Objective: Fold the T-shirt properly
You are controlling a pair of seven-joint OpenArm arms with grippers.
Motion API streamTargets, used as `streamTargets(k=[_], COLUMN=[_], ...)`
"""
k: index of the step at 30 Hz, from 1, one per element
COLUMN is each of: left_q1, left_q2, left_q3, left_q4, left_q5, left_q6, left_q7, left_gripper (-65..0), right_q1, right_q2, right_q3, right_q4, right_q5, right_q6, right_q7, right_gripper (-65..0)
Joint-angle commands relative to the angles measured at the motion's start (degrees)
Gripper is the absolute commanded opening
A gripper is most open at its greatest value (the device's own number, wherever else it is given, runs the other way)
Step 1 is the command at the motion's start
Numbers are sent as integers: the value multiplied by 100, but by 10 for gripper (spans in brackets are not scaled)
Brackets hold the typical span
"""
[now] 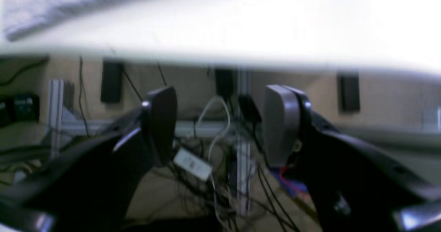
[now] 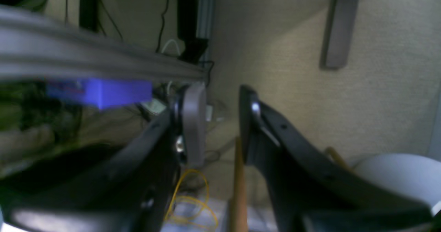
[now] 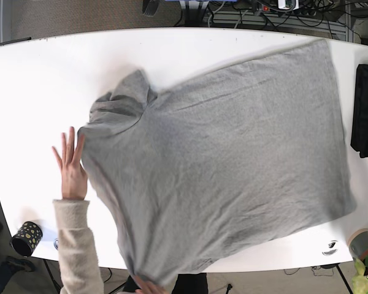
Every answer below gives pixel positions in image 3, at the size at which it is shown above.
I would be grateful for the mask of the person's left hand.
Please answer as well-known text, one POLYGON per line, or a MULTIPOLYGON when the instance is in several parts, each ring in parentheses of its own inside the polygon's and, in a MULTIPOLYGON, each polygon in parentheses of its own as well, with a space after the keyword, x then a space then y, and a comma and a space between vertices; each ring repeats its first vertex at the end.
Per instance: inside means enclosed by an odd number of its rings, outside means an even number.
POLYGON ((62 155, 60 156, 55 147, 52 151, 55 155, 61 173, 61 193, 63 200, 84 200, 87 193, 88 177, 81 164, 81 157, 85 136, 77 137, 75 145, 75 129, 69 128, 69 136, 61 134, 62 155))

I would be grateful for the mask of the person's right hand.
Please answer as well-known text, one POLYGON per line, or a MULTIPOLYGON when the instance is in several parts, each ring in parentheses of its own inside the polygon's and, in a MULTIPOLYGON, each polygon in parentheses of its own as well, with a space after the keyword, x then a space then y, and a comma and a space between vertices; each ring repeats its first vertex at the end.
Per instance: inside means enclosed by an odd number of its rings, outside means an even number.
POLYGON ((168 294, 163 287, 155 285, 150 281, 144 281, 139 276, 134 276, 133 280, 140 287, 140 289, 136 290, 138 294, 168 294))

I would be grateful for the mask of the left beige sweater forearm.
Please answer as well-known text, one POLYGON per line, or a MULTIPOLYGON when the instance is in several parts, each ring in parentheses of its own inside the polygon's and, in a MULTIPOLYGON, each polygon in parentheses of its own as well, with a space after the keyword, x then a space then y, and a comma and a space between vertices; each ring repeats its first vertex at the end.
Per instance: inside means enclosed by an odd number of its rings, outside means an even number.
POLYGON ((87 224, 86 200, 55 200, 61 293, 103 293, 94 236, 87 224))

